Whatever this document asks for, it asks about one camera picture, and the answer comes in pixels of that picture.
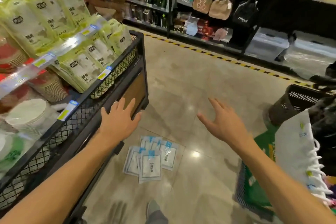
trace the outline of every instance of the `beige marble floor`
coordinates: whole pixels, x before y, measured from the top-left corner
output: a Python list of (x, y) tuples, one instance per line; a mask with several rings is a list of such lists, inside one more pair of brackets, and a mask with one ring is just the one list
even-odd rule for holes
[[(256, 136), (266, 130), (263, 110), (289, 83), (148, 36), (145, 53), (149, 105), (91, 192), (84, 218), (89, 224), (112, 223), (107, 220), (113, 215), (121, 219), (113, 223), (145, 223), (146, 203), (154, 198), (170, 223), (249, 223), (232, 199), (240, 158), (205, 129), (196, 113), (213, 117), (207, 97), (225, 100)], [(122, 173), (128, 147), (139, 145), (141, 135), (181, 145), (174, 170), (163, 170), (161, 181), (138, 184)]]

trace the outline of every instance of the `brown bag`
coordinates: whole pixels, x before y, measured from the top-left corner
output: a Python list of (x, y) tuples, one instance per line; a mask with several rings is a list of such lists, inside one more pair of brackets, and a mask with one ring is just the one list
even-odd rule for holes
[(232, 11), (232, 3), (230, 0), (213, 1), (209, 16), (216, 19), (227, 20)]
[(212, 0), (194, 0), (192, 7), (201, 13), (207, 14), (209, 12)]

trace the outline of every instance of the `pile of packets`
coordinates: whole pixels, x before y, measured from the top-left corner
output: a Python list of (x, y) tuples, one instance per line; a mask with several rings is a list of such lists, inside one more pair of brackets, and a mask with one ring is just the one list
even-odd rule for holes
[(161, 180), (162, 168), (173, 170), (178, 146), (162, 137), (141, 136), (140, 147), (129, 147), (123, 172), (137, 176), (139, 183)]

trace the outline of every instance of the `metal mesh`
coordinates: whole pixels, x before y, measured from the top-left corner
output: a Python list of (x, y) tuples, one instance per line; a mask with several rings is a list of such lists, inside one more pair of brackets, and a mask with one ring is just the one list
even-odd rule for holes
[[(132, 35), (132, 40), (134, 41), (135, 39), (136, 36)], [(31, 183), (35, 182), (36, 185), (38, 185), (38, 182), (35, 180), (40, 173), (38, 171), (41, 171), (41, 168), (57, 154), (62, 142), (64, 142), (70, 134), (76, 136), (80, 133), (90, 122), (91, 118), (101, 109), (103, 103), (105, 103), (105, 99), (109, 96), (105, 94), (107, 90), (113, 86), (118, 77), (136, 60), (138, 56), (137, 48), (138, 47), (135, 46), (133, 50), (120, 61), (112, 73), (101, 82), (93, 94), (78, 105), (76, 112), (57, 130), (19, 175), (2, 191), (0, 194), (0, 210), (6, 209), (5, 211), (7, 211), (9, 206), (14, 205), (23, 196), (27, 195), (31, 191)]]

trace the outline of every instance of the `brown panel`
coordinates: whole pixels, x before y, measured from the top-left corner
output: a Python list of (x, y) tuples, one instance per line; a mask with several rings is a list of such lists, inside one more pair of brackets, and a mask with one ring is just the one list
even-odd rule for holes
[(133, 115), (141, 100), (146, 96), (146, 82), (145, 74), (142, 71), (128, 87), (126, 92), (123, 94), (125, 98), (125, 106), (128, 106), (129, 102), (135, 98), (135, 105), (131, 114)]

